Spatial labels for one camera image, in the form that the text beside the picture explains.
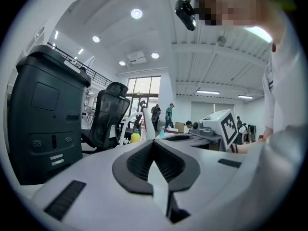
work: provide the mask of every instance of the black strip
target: black strip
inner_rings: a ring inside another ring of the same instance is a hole
[[[220,159],[220,160],[218,160],[218,162],[220,164],[224,164],[224,165],[236,167],[236,168],[239,168],[242,165],[241,162],[236,162],[236,161],[232,161],[232,160],[228,160],[228,159]]]
[[[164,140],[172,141],[172,142],[183,142],[183,141],[193,140],[193,136],[192,135],[175,135],[175,136],[172,136],[172,137],[167,137]]]
[[[84,182],[72,181],[44,211],[58,221],[61,221],[86,185]]]

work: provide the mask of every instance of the white ceiling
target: white ceiling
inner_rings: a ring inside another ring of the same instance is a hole
[[[94,55],[119,74],[166,67],[177,95],[195,96],[201,89],[218,90],[221,98],[235,100],[238,95],[262,96],[270,44],[239,27],[205,26],[198,21],[196,30],[188,31],[174,13],[176,1],[78,0],[57,24],[56,44],[72,56],[82,47],[80,61]],[[143,13],[138,20],[130,15],[135,8]],[[101,37],[99,43],[92,41],[94,35]],[[219,46],[216,41],[222,35],[227,42]],[[143,51],[148,62],[119,65],[135,51]],[[159,59],[151,58],[153,52]]]

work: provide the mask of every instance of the black camera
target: black camera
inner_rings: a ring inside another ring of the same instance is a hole
[[[191,6],[190,0],[179,0],[175,6],[175,13],[184,23],[188,30],[194,31],[196,29],[195,13]]]

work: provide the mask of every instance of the black panel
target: black panel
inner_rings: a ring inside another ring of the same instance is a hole
[[[57,89],[37,83],[33,91],[32,106],[39,109],[55,110],[58,96]]]
[[[77,180],[69,185],[44,209],[44,211],[53,218],[61,221],[74,201],[80,195],[86,183]]]
[[[236,167],[236,168],[239,168],[242,165],[241,162],[236,162],[236,161],[232,161],[232,160],[228,160],[228,159],[220,159],[220,160],[218,160],[218,162],[220,164],[224,164],[224,165]]]
[[[172,137],[167,137],[164,140],[172,141],[172,142],[181,142],[181,141],[190,141],[192,139],[193,139],[193,136],[191,135],[176,135]]]

